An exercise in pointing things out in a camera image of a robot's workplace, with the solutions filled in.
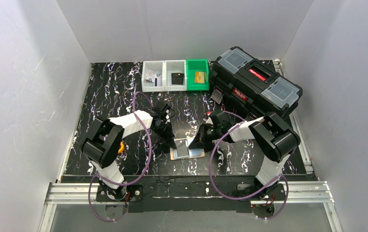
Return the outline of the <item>beige leather card holder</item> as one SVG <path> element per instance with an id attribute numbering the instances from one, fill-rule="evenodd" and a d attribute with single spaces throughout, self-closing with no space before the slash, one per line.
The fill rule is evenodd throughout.
<path id="1" fill-rule="evenodd" d="M 170 148 L 171 160 L 183 160 L 205 157 L 205 151 L 203 149 L 189 149 L 190 143 L 194 138 L 182 138 L 175 139 L 176 149 Z"/>

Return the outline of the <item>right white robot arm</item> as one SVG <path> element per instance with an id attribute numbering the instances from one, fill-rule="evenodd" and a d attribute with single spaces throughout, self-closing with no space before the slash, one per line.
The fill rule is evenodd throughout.
<path id="1" fill-rule="evenodd" d="M 272 187 L 279 180 L 284 164 L 300 145 L 299 135 L 275 112 L 250 121 L 242 118 L 240 122 L 231 116 L 231 112 L 222 110 L 208 114 L 188 147 L 211 151 L 217 150 L 218 142 L 254 140 L 264 154 L 254 185 L 259 189 Z"/>

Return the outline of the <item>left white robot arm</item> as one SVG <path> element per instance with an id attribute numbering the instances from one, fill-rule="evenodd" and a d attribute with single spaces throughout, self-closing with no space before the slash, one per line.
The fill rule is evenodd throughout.
<path id="1" fill-rule="evenodd" d="M 150 109 L 108 119 L 96 118 L 80 145 L 82 153 L 97 168 L 99 177 L 110 189 L 117 190 L 124 183 L 116 163 L 122 140 L 139 131 L 152 130 L 161 137 L 163 146 L 176 149 L 169 113 L 171 106 L 159 101 Z"/>

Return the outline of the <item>black card in bin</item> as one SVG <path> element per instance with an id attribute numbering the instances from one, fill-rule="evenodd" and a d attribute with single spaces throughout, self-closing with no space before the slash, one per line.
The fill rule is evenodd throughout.
<path id="1" fill-rule="evenodd" d="M 180 72 L 171 73 L 171 84 L 172 85 L 184 85 L 185 75 Z"/>

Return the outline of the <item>silver cards in bin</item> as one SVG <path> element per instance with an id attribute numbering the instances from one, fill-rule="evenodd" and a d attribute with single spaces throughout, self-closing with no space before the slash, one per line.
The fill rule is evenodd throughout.
<path id="1" fill-rule="evenodd" d="M 153 83 L 155 87 L 162 85 L 162 73 L 150 70 L 147 74 L 146 80 Z"/>

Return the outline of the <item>gold card in bin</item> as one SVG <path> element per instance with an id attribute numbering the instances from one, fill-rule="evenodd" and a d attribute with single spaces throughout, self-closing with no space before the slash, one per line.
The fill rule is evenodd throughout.
<path id="1" fill-rule="evenodd" d="M 196 71 L 194 75 L 194 83 L 204 84 L 205 83 L 205 72 Z"/>

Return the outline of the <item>black plastic toolbox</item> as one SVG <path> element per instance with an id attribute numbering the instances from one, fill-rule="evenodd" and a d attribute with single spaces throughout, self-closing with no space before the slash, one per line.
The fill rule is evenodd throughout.
<path id="1" fill-rule="evenodd" d="M 220 55 L 209 73 L 211 99 L 243 117 L 275 112 L 286 120 L 298 106 L 303 89 L 235 46 Z"/>

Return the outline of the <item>left white storage bin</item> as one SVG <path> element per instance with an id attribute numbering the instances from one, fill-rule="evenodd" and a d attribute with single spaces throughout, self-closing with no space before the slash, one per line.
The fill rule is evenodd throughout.
<path id="1" fill-rule="evenodd" d="M 143 92 L 163 92 L 165 90 L 163 78 L 163 60 L 144 61 L 142 71 Z"/>

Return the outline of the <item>white storage bin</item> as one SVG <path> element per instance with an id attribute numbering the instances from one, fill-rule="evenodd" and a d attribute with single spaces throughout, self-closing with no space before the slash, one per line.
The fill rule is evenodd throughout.
<path id="1" fill-rule="evenodd" d="M 187 71 L 185 60 L 164 61 L 165 91 L 186 91 Z"/>
<path id="2" fill-rule="evenodd" d="M 163 60 L 144 61 L 142 71 L 143 92 L 163 92 L 165 90 L 163 78 Z"/>

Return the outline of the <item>middle white storage bin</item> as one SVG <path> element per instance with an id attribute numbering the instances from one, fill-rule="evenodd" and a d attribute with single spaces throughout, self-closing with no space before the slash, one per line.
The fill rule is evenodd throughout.
<path id="1" fill-rule="evenodd" d="M 185 60 L 164 61 L 165 91 L 186 91 L 187 71 Z"/>

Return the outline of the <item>green storage bin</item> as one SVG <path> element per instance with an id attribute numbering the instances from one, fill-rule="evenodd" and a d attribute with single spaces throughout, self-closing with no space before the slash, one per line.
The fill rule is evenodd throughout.
<path id="1" fill-rule="evenodd" d="M 187 91 L 209 90 L 209 62 L 207 59 L 187 59 Z"/>

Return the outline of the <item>aluminium frame rail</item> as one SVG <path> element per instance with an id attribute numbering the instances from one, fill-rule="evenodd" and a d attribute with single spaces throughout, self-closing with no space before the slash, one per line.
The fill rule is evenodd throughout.
<path id="1" fill-rule="evenodd" d="M 279 182 L 272 193 L 248 199 L 219 195 L 212 183 L 201 180 L 154 180 L 126 187 L 126 194 L 117 200 L 109 196 L 99 184 L 58 183 L 51 184 L 45 200 L 45 208 L 39 231 L 51 229 L 55 210 L 59 204 L 123 205 L 130 213 L 155 211 L 237 211 L 248 213 L 256 207 L 285 206 L 288 203 L 321 203 L 327 214 L 332 231 L 340 232 L 334 199 L 327 182 L 291 181 Z"/>

